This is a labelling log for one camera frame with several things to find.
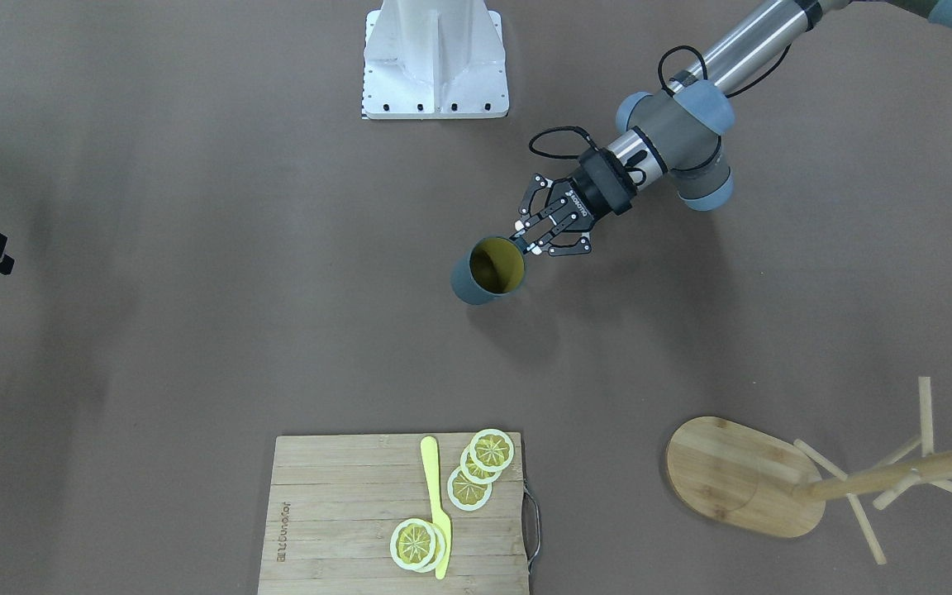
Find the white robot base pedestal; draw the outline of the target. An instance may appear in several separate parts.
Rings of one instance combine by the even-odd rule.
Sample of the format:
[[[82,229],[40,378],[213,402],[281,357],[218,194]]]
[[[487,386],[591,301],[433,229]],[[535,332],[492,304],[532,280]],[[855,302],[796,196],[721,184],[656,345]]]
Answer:
[[[502,17],[483,1],[385,1],[365,18],[364,60],[363,118],[509,113]]]

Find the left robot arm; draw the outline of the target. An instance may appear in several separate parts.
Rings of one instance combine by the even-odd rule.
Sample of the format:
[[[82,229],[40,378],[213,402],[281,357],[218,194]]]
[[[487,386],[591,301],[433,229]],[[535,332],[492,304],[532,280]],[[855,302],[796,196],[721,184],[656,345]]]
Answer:
[[[568,128],[585,142],[572,155],[577,167],[559,179],[534,174],[506,240],[509,251],[586,254],[598,220],[630,210],[635,196],[659,179],[671,181],[692,210],[721,207],[735,184],[724,150],[735,123],[731,99],[766,79],[798,37],[844,7],[845,1],[764,1],[709,49],[679,46],[694,63],[671,78],[658,70],[656,91],[625,98],[612,143],[597,145],[585,129]]]

